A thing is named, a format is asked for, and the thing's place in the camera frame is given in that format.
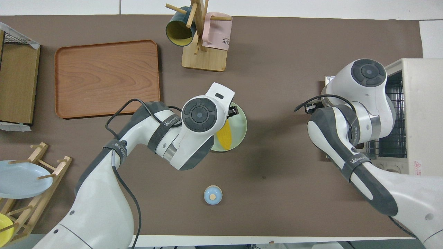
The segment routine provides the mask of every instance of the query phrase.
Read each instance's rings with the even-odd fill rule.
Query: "brown table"
[[[236,149],[210,153],[177,171],[144,146],[120,168],[138,198],[142,234],[407,237],[375,211],[310,141],[309,116],[295,106],[319,94],[324,76],[358,58],[388,65],[421,58],[418,21],[234,17],[226,71],[181,67],[182,48],[164,33],[171,16],[2,16],[38,41],[40,66],[32,132],[0,131],[0,160],[29,156],[30,144],[50,148],[45,161],[74,158],[34,233],[47,233],[69,210],[74,186],[111,138],[108,117],[64,120],[54,111],[54,54],[60,47],[151,39],[159,47],[160,92],[182,106],[212,82],[236,92],[248,133]],[[129,116],[111,124],[120,129]],[[207,205],[209,185],[223,200]],[[132,201],[129,201],[136,215]]]

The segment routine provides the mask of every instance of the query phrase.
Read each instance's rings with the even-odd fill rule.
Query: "white appliance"
[[[384,170],[443,177],[443,59],[400,59],[385,69],[396,123],[366,153]]]

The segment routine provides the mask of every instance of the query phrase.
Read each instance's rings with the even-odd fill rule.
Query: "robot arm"
[[[214,83],[206,95],[185,104],[181,118],[162,102],[141,106],[83,173],[69,213],[34,248],[127,248],[134,221],[113,173],[112,152],[118,154],[116,168],[138,144],[146,145],[178,170],[194,168],[211,149],[213,135],[225,124],[233,97],[233,91]]]
[[[384,76],[384,80],[377,86],[361,84],[356,81],[357,77],[352,76],[355,65],[361,71],[377,68],[381,71],[378,75]],[[375,61],[358,60],[337,74],[326,87],[326,93],[328,89],[334,89],[333,94],[346,96],[355,112],[340,100],[323,99],[329,106],[319,108],[312,114],[307,124],[309,137],[375,209],[408,227],[426,248],[441,248],[443,179],[381,170],[354,147],[358,143],[388,135],[395,120],[389,99],[384,91],[376,89],[384,89],[386,72],[383,67],[375,65]]]

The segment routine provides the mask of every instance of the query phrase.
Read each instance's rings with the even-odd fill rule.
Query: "wooden tray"
[[[157,44],[151,40],[62,47],[55,53],[55,112],[107,116],[126,101],[159,101]],[[134,102],[121,113],[133,113]]]

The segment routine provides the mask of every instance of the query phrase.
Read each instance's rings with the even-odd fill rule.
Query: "wire grill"
[[[394,128],[388,136],[369,141],[366,146],[366,153],[374,156],[406,158],[405,108],[401,71],[388,77],[385,91],[396,112]]]
[[[4,41],[5,44],[28,44],[26,40],[14,37],[8,33],[4,33]]]

